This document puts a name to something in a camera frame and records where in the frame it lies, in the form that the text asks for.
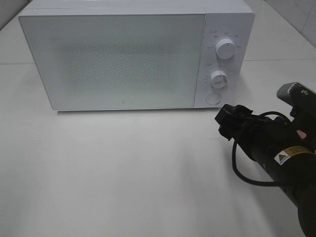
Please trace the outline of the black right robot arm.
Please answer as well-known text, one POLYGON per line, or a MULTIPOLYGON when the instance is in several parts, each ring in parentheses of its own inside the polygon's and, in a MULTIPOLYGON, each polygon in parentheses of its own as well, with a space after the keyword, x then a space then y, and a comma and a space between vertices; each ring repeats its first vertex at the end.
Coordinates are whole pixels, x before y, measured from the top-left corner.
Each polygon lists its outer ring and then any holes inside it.
POLYGON ((282 113, 260 115, 242 105, 225 104, 215 117, 219 133, 233 139, 232 168, 246 183, 259 187, 279 187, 297 207, 300 227, 307 237, 316 235, 316 155, 292 122, 282 113), (259 164, 271 181, 244 176, 237 167, 236 151, 259 164))

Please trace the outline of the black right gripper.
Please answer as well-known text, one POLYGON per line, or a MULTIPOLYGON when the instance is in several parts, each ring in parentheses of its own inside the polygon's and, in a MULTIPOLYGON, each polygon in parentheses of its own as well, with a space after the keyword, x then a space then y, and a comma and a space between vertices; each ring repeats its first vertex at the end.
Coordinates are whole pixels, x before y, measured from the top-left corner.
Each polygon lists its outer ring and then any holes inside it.
POLYGON ((254 115, 243 105, 225 104, 215 117, 219 133, 228 141, 234 138, 233 157, 237 146, 249 158, 274 157, 289 150, 287 156, 316 152, 316 113, 310 107, 292 106, 290 121, 279 112, 254 115))

